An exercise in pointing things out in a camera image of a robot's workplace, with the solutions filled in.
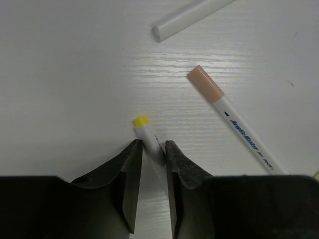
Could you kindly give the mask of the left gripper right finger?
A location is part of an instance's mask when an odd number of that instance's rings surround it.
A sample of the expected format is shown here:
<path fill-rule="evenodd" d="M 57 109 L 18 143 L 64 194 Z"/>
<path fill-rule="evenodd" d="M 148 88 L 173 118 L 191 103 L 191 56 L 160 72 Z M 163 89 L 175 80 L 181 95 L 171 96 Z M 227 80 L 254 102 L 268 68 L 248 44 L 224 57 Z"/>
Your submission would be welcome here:
<path fill-rule="evenodd" d="M 173 140 L 165 142 L 166 174 L 173 238 L 215 238 L 206 183 L 213 176 L 184 155 Z"/>

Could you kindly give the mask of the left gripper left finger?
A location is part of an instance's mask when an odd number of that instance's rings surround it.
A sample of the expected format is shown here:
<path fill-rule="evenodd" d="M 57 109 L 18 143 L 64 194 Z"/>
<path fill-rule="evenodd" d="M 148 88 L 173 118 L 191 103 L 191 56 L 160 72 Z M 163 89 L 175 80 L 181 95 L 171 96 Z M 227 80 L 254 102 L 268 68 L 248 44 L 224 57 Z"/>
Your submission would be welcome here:
<path fill-rule="evenodd" d="M 133 140 L 117 156 L 71 182 L 80 234 L 133 234 L 143 147 Z"/>

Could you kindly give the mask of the yellow cap marker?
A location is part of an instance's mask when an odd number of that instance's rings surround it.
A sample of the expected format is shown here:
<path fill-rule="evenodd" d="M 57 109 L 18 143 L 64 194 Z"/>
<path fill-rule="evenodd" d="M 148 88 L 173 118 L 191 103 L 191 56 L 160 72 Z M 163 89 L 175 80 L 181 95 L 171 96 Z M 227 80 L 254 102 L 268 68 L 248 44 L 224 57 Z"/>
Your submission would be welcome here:
<path fill-rule="evenodd" d="M 164 147 L 157 136 L 152 122 L 147 116 L 138 116 L 133 120 L 138 138 L 142 141 L 146 154 L 151 161 L 157 178 L 164 191 L 168 191 Z"/>

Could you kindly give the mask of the peach cap marker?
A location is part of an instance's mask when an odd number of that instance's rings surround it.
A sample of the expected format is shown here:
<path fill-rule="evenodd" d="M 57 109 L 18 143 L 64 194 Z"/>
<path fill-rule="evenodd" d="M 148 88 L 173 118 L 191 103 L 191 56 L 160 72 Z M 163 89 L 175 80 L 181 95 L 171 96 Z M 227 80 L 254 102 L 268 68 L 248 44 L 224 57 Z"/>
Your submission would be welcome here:
<path fill-rule="evenodd" d="M 191 70 L 187 77 L 222 115 L 270 174 L 289 174 L 200 65 Z"/>

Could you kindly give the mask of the white pen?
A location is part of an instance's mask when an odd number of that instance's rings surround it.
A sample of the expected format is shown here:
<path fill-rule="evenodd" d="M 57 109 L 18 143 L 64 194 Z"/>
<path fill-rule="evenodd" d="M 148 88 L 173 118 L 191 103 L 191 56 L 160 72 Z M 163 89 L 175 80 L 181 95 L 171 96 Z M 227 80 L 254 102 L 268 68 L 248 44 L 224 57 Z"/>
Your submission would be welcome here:
<path fill-rule="evenodd" d="M 196 0 L 157 21 L 152 26 L 154 37 L 157 42 L 162 42 L 233 2 L 233 0 Z"/>

